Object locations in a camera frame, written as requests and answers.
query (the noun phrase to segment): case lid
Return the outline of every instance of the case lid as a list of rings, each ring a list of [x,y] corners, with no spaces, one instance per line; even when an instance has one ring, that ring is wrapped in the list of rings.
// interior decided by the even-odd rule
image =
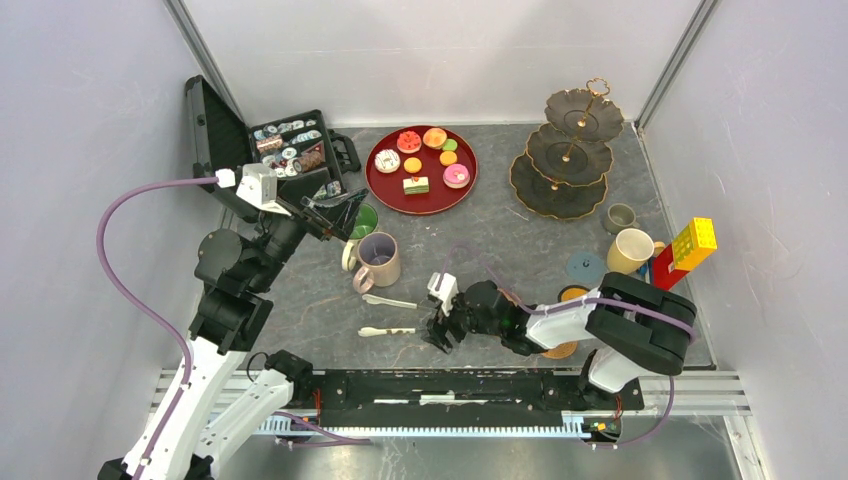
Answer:
[[[198,75],[186,82],[197,161],[206,175],[252,162],[247,125]]]

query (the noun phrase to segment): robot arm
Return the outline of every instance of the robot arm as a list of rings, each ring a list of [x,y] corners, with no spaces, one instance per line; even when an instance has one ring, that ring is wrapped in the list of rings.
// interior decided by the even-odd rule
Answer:
[[[640,375],[678,375],[683,370],[689,334],[619,305],[628,302],[690,327],[695,323],[695,305],[635,278],[609,273],[598,288],[582,297],[531,306],[531,314],[491,281],[460,292],[456,277],[445,274],[441,281],[439,277],[434,273],[428,284],[438,311],[428,322],[425,341],[446,353],[453,348],[448,332],[457,343],[468,333],[498,335],[505,347],[522,355],[541,353],[562,343],[599,339],[606,345],[590,356],[582,375],[601,394],[617,393]],[[564,308],[566,303],[573,306]]]
[[[296,372],[312,366],[266,362],[266,370],[242,397],[212,424],[206,425],[221,389],[250,352],[265,325],[273,303],[257,294],[267,292],[294,254],[311,234],[320,240],[347,240],[356,212],[367,190],[329,201],[304,199],[295,206],[274,198],[276,177],[245,166],[238,196],[266,213],[260,234],[247,239],[220,229],[207,235],[198,248],[195,277],[204,282],[197,314],[189,327],[194,366],[188,385],[181,375],[166,392],[162,407],[136,445],[123,459],[106,462],[99,480],[183,480],[207,478],[217,472],[241,444],[274,410],[291,400]],[[222,186],[235,185],[232,172],[216,172]],[[176,407],[172,400],[179,395]],[[163,417],[168,415],[164,427]],[[155,444],[154,432],[161,428]]]

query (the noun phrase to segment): gold handle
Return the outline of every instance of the gold handle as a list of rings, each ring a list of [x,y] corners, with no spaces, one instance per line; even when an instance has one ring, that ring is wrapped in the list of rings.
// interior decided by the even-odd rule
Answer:
[[[596,83],[603,83],[604,84],[604,90],[606,90],[606,91],[601,92],[600,90],[595,90],[594,88],[592,88],[592,84],[596,84]],[[609,92],[610,92],[609,83],[607,83],[607,81],[605,79],[601,78],[601,77],[595,77],[595,78],[589,80],[588,82],[586,82],[586,88],[589,89],[589,93],[591,93],[593,97],[603,97],[604,95],[608,95]]]

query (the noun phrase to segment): round red tray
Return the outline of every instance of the round red tray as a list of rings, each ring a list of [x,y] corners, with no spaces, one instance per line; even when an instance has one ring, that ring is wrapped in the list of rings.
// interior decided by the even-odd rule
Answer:
[[[401,132],[412,130],[423,138],[424,132],[430,128],[433,127],[417,125],[392,132],[377,142],[377,145],[368,155],[368,162],[365,164],[365,181],[368,182],[368,188],[371,189],[371,193],[378,200],[393,210],[410,215],[432,215],[443,212],[465,198],[477,180],[477,158],[474,157],[474,152],[462,137],[446,128],[439,127],[447,132],[448,138],[456,140],[458,144],[456,149],[457,163],[465,165],[468,168],[468,173],[471,174],[471,181],[463,188],[450,188],[442,180],[445,167],[439,163],[441,150],[432,149],[423,143],[421,150],[415,153],[406,154],[398,150],[397,139]],[[392,173],[382,173],[374,165],[374,156],[385,149],[392,149],[400,155],[401,166]],[[409,157],[417,157],[421,160],[421,171],[415,175],[406,173],[403,169],[403,161]],[[415,195],[404,194],[403,179],[413,176],[427,177],[430,183],[430,192]]]

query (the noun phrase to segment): small gray cup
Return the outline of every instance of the small gray cup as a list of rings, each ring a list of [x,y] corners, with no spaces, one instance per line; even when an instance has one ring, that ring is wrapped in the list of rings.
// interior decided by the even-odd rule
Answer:
[[[623,203],[613,203],[607,209],[603,218],[604,229],[613,235],[625,228],[639,228],[636,212]]]

